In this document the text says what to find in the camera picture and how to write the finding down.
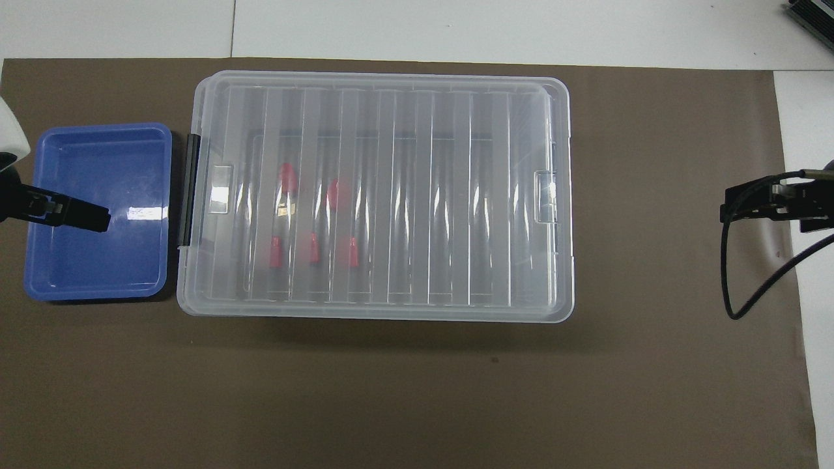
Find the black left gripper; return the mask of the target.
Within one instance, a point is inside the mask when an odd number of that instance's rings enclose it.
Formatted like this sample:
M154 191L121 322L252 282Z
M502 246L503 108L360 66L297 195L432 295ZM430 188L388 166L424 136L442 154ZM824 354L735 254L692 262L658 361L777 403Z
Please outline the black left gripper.
M1 154L1 222L14 218L96 233L108 230L111 214L106 207L80 199L66 202L66 195L23 184L13 166L16 160L12 154Z

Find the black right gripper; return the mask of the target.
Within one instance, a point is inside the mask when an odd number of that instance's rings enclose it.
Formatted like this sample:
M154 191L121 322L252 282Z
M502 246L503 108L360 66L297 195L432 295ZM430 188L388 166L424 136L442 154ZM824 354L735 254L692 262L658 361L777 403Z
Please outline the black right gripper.
M821 170L826 178L813 179L804 186L808 205L814 207L813 216L800 221L801 233L813 233L833 229L833 160ZM773 221L801 219L802 183L772 183L768 188L757 188L747 198L738 202L748 188L729 188L724 192L720 206L720 222L747 218L766 218Z

